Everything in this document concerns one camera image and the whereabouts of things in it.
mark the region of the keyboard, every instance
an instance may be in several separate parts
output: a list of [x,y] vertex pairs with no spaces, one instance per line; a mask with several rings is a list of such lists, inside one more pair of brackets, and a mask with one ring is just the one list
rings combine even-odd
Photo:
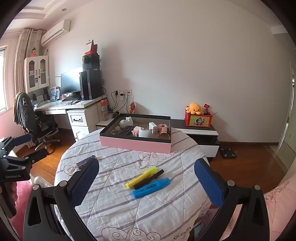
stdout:
[[69,100],[79,100],[79,99],[81,99],[80,95],[71,95],[63,99],[62,102],[69,101]]

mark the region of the screw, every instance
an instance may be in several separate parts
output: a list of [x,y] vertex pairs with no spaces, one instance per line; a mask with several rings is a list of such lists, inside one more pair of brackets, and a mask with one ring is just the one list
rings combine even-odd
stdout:
[[254,185],[254,188],[255,188],[257,191],[259,191],[259,190],[261,189],[261,187],[260,187],[258,184],[255,184],[255,185]]
[[37,190],[39,188],[39,185],[38,184],[35,184],[34,186],[33,186],[33,190]]
[[233,187],[235,185],[235,182],[233,180],[228,180],[227,184],[228,184],[228,186]]
[[64,186],[66,186],[67,185],[67,181],[61,181],[60,183],[59,183],[59,186],[61,186],[61,187],[64,187]]

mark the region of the hand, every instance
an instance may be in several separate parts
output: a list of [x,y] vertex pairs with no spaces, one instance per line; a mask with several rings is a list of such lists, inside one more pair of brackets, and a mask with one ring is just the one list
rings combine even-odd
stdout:
[[12,182],[10,183],[10,189],[7,190],[7,192],[9,193],[10,198],[16,202],[17,200],[17,183],[16,182]]

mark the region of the computer monitor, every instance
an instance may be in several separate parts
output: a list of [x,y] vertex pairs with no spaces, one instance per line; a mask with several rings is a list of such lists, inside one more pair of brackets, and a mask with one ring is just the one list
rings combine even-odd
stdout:
[[79,73],[82,70],[81,67],[61,74],[61,95],[80,91]]

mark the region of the white desk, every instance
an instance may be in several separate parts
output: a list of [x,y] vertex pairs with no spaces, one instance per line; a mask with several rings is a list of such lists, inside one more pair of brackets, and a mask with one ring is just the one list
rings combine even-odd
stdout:
[[93,100],[84,100],[74,105],[66,105],[71,101],[54,101],[41,104],[34,111],[44,111],[46,115],[68,114],[70,125],[78,141],[85,135],[97,130],[96,123],[102,120],[100,100],[106,98],[103,95]]
[[[40,106],[37,106],[36,108],[34,108],[34,111],[49,111],[49,110],[70,110],[70,109],[80,109],[80,108],[86,108],[104,98],[106,98],[107,95],[103,95],[100,96],[96,99],[93,100],[82,100],[80,102],[78,102],[77,104],[73,104],[73,105],[66,105],[67,103],[71,102],[71,101],[53,101],[53,102],[49,102],[49,103],[45,103],[45,104],[41,104]],[[56,115],[56,114],[66,114],[66,112],[64,113],[46,113],[48,115]]]
[[101,120],[96,124],[96,128],[99,130],[103,127],[106,127],[110,124],[110,122],[114,120],[114,118],[112,118],[112,114],[109,114],[109,120]]

